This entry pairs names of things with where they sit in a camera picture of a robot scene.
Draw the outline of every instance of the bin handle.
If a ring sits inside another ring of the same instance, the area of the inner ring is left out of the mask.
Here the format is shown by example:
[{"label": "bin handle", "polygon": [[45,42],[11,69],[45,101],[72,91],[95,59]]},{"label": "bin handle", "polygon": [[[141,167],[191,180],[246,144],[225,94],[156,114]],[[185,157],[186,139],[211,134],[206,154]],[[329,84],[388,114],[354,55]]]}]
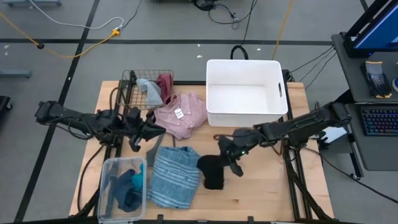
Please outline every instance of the bin handle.
[{"label": "bin handle", "polygon": [[242,45],[236,45],[235,47],[232,48],[232,50],[231,50],[231,56],[230,56],[230,59],[231,59],[231,60],[234,59],[234,52],[235,52],[236,49],[241,49],[241,51],[242,51],[242,53],[243,53],[243,56],[244,56],[244,59],[245,59],[245,60],[249,60],[249,55],[248,55],[248,53],[246,52],[246,50],[242,47]]},{"label": "bin handle", "polygon": [[279,96],[282,97],[283,93],[282,93],[282,88],[280,87],[280,83],[278,84],[278,87],[279,87]]}]

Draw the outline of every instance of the clothing tag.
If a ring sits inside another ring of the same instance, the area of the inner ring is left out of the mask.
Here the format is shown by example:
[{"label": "clothing tag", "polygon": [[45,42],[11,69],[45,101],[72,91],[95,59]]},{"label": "clothing tag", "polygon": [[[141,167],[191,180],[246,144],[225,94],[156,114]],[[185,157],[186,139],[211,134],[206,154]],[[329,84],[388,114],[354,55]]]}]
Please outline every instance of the clothing tag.
[{"label": "clothing tag", "polygon": [[177,109],[174,111],[175,115],[177,116],[178,119],[182,118],[184,114],[182,113],[181,108]]}]

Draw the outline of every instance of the blue striped towel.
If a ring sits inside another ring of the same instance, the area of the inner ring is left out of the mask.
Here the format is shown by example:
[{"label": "blue striped towel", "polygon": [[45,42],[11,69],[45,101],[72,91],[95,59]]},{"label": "blue striped towel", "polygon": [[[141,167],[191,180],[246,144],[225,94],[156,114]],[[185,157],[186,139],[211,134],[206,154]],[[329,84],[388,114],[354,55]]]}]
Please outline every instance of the blue striped towel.
[{"label": "blue striped towel", "polygon": [[159,147],[147,198],[164,208],[189,209],[199,184],[200,158],[191,147]]}]

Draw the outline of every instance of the metal wire basket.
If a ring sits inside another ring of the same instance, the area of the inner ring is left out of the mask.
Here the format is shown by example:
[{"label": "metal wire basket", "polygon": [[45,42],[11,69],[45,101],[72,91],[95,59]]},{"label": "metal wire basket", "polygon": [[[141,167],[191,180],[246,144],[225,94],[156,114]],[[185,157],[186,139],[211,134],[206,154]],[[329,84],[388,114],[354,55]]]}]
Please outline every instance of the metal wire basket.
[{"label": "metal wire basket", "polygon": [[146,98],[147,92],[140,92],[137,86],[138,78],[145,78],[150,82],[156,82],[157,77],[161,74],[170,74],[174,79],[174,72],[172,70],[125,70],[122,74],[122,80],[133,83],[131,91],[130,102],[125,102],[123,106],[128,106],[129,108],[138,107],[140,110],[154,109],[163,105],[147,105]]}]

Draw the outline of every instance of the wooden table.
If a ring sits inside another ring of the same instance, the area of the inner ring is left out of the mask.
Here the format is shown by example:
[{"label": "wooden table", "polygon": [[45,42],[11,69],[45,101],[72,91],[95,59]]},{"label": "wooden table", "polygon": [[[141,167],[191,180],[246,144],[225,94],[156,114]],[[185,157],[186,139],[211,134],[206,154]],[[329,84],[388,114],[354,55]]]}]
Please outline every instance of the wooden table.
[{"label": "wooden table", "polygon": [[[118,81],[106,81],[102,83],[96,110],[109,108],[109,94]],[[293,115],[300,116],[308,113],[307,98],[302,83],[288,83],[290,104]],[[175,93],[189,93],[194,91],[201,99],[205,100],[205,86],[203,85],[174,85]],[[176,146],[191,146],[201,155],[219,154],[217,141],[213,140],[214,134],[232,134],[234,128],[215,128],[207,122],[196,128],[189,139],[176,141]],[[141,141],[141,150],[133,152],[128,144],[128,138],[124,138],[122,157],[146,156],[146,151],[155,144],[156,138],[149,142]],[[166,134],[162,146],[173,146],[172,137]],[[88,159],[100,147],[98,141],[90,139],[87,142],[85,155],[81,164],[82,172]],[[315,141],[310,141],[309,148],[316,149]],[[81,206],[83,206],[98,188],[101,168],[105,150],[102,150],[88,166],[81,191]],[[308,191],[329,216],[333,216],[328,189],[321,159],[315,153],[302,150],[302,164]],[[253,216],[255,221],[293,221],[292,202],[284,160],[271,148],[257,147],[250,154],[242,157],[238,162],[244,171],[242,177],[232,174],[226,167],[225,184],[223,190],[207,190],[203,186],[204,177],[201,176],[201,184],[198,187],[195,198],[189,210],[164,209],[147,203],[147,211],[144,219],[156,219],[158,214],[163,214],[165,220],[247,220]],[[302,196],[297,189],[300,216],[305,217]],[[70,214],[76,214],[78,184],[76,185]]]}]

